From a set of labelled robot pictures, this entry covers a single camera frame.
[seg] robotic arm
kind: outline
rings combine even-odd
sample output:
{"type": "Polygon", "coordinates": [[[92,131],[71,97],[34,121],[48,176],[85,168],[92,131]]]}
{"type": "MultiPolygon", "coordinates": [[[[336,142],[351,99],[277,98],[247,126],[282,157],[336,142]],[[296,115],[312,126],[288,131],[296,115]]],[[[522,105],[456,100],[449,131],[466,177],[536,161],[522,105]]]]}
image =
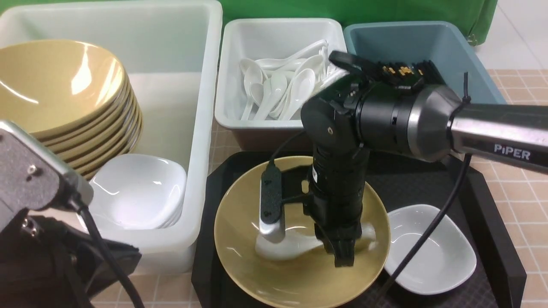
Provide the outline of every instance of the robotic arm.
{"type": "MultiPolygon", "coordinates": [[[[330,60],[350,74],[301,109],[304,131],[314,146],[310,193],[299,201],[315,222],[316,237],[334,254],[335,266],[353,265],[370,150],[427,162],[456,151],[548,172],[548,107],[466,104],[466,82],[463,103],[444,85],[397,87],[356,56],[333,52],[330,60]]],[[[261,196],[260,232],[276,243],[285,234],[287,202],[273,198],[264,184],[273,173],[267,167],[261,183],[261,195],[275,201],[263,202],[261,196]],[[282,208],[275,219],[264,214],[274,207],[282,208]]]]}

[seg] piper logo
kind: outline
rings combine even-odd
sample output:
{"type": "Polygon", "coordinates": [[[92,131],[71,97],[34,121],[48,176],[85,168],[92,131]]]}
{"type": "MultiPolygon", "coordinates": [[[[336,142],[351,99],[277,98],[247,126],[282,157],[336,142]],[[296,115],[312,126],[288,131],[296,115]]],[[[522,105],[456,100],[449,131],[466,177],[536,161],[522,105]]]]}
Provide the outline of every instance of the piper logo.
{"type": "Polygon", "coordinates": [[[527,161],[529,160],[529,156],[531,156],[531,152],[527,150],[517,149],[515,147],[504,146],[500,144],[495,144],[495,153],[502,153],[504,155],[514,156],[519,159],[525,159],[527,161]]]}

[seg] white tile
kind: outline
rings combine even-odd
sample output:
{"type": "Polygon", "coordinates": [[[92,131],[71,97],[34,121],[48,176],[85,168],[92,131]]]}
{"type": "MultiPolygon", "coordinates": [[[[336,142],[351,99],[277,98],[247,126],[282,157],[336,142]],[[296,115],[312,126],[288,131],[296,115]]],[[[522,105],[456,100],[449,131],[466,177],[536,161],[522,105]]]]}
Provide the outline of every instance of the white tile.
{"type": "Polygon", "coordinates": [[[476,54],[486,69],[539,68],[538,60],[499,7],[496,8],[487,40],[476,47],[476,54]]]}
{"type": "Polygon", "coordinates": [[[548,69],[548,1],[499,0],[499,7],[542,67],[548,69]]]}

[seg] yellow bowl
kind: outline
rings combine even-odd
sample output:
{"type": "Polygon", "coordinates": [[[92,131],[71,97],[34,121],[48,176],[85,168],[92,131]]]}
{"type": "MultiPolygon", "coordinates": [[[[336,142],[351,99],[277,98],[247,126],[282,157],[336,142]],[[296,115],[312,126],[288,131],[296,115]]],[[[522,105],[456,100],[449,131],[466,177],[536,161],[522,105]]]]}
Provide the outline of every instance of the yellow bowl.
{"type": "MultiPolygon", "coordinates": [[[[137,100],[133,101],[133,105],[138,106],[137,100]]],[[[130,125],[124,126],[123,131],[124,134],[122,134],[121,138],[117,139],[116,144],[106,149],[97,149],[96,151],[94,151],[93,155],[95,156],[95,158],[89,163],[86,163],[81,167],[73,166],[71,164],[72,162],[69,162],[68,165],[80,174],[87,174],[95,169],[102,167],[102,165],[104,165],[110,159],[120,155],[121,152],[128,146],[128,144],[131,143],[131,140],[135,138],[135,135],[142,132],[142,113],[139,108],[135,110],[134,116],[130,121],[130,125]]]]}
{"type": "Polygon", "coordinates": [[[131,93],[130,100],[125,103],[122,114],[118,115],[114,123],[106,127],[98,135],[61,153],[54,151],[52,149],[53,147],[50,147],[50,150],[62,160],[71,162],[79,157],[85,156],[85,154],[90,151],[95,151],[99,146],[103,149],[110,147],[113,140],[119,139],[125,133],[125,128],[130,125],[135,118],[135,110],[137,108],[139,108],[139,106],[133,103],[133,93],[131,93]]]}
{"type": "Polygon", "coordinates": [[[125,70],[108,50],[68,40],[0,49],[0,118],[37,139],[93,119],[118,96],[125,70]]]}
{"type": "Polygon", "coordinates": [[[75,144],[80,144],[99,134],[120,116],[122,107],[125,106],[129,99],[129,77],[126,75],[124,79],[124,86],[116,100],[96,118],[91,119],[87,123],[84,123],[69,132],[64,132],[61,135],[39,141],[55,152],[73,147],[75,144]]]}
{"type": "Polygon", "coordinates": [[[105,164],[106,162],[108,162],[109,160],[113,159],[114,157],[120,156],[122,154],[127,154],[127,153],[132,153],[133,152],[136,145],[139,143],[139,140],[141,139],[141,132],[142,132],[142,112],[141,112],[141,110],[139,110],[139,120],[138,121],[139,121],[138,126],[134,129],[134,131],[132,132],[131,137],[126,142],[125,146],[122,148],[122,150],[120,152],[113,154],[108,159],[105,159],[104,162],[101,165],[99,165],[98,167],[96,167],[95,169],[93,169],[91,171],[83,172],[81,174],[86,180],[88,180],[88,181],[91,180],[93,178],[93,176],[101,169],[102,165],[105,164]]]}
{"type": "MultiPolygon", "coordinates": [[[[281,170],[310,165],[311,157],[276,160],[281,170]]],[[[255,252],[259,233],[259,182],[267,163],[242,175],[223,197],[215,218],[215,246],[223,267],[247,294],[277,308],[331,308],[362,294],[383,269],[390,247],[390,227],[383,203],[366,185],[362,222],[371,223],[377,245],[356,242],[354,267],[335,268],[334,258],[323,247],[290,261],[269,261],[255,252]]],[[[285,206],[286,228],[314,235],[313,221],[302,205],[285,206]]]]}

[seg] black tray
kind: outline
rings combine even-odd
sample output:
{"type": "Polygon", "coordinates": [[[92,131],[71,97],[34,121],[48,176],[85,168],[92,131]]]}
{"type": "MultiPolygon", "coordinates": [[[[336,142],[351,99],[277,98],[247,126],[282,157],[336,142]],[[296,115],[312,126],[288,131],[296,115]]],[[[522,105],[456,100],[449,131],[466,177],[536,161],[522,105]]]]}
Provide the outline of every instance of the black tray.
{"type": "MultiPolygon", "coordinates": [[[[290,155],[311,153],[293,152],[281,156],[290,155]]],[[[215,215],[225,192],[242,174],[269,157],[270,153],[240,152],[208,177],[192,270],[192,284],[203,308],[269,307],[247,295],[229,278],[219,261],[213,238],[215,215]]],[[[424,163],[372,153],[367,182],[377,192],[387,212],[418,203],[441,207],[453,188],[461,164],[454,157],[439,163],[424,163]]],[[[379,307],[519,308],[527,275],[481,173],[470,169],[448,215],[474,248],[476,271],[460,287],[434,296],[416,295],[394,284],[379,307]]],[[[387,278],[388,274],[383,270],[369,289],[342,307],[372,306],[387,278]]]]}

